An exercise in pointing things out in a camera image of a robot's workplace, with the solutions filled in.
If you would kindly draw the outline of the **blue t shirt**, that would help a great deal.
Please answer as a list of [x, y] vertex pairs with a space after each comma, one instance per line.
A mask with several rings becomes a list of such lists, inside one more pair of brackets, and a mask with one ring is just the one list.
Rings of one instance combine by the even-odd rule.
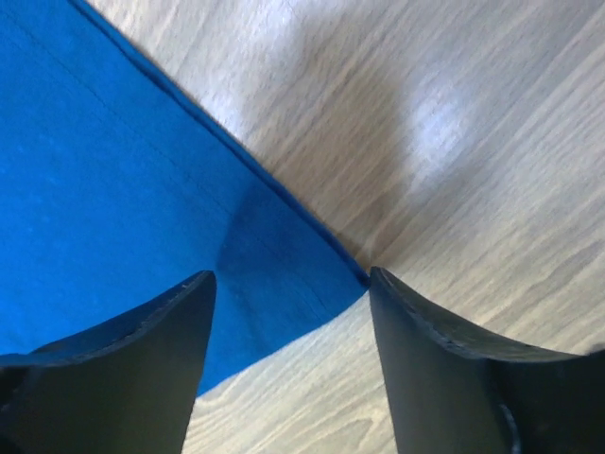
[[330, 322], [368, 277], [83, 1], [1, 5], [1, 350], [27, 353], [198, 271], [201, 392]]

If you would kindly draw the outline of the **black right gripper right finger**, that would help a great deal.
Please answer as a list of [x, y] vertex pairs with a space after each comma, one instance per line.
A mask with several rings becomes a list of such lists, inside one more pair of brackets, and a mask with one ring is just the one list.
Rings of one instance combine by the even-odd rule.
[[600, 453], [604, 354], [512, 340], [371, 272], [372, 321], [401, 453]]

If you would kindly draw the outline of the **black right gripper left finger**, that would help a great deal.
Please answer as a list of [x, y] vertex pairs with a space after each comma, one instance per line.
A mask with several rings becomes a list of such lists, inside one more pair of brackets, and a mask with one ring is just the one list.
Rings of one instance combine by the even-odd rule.
[[1, 357], [4, 453], [182, 451], [216, 302], [201, 271], [29, 354]]

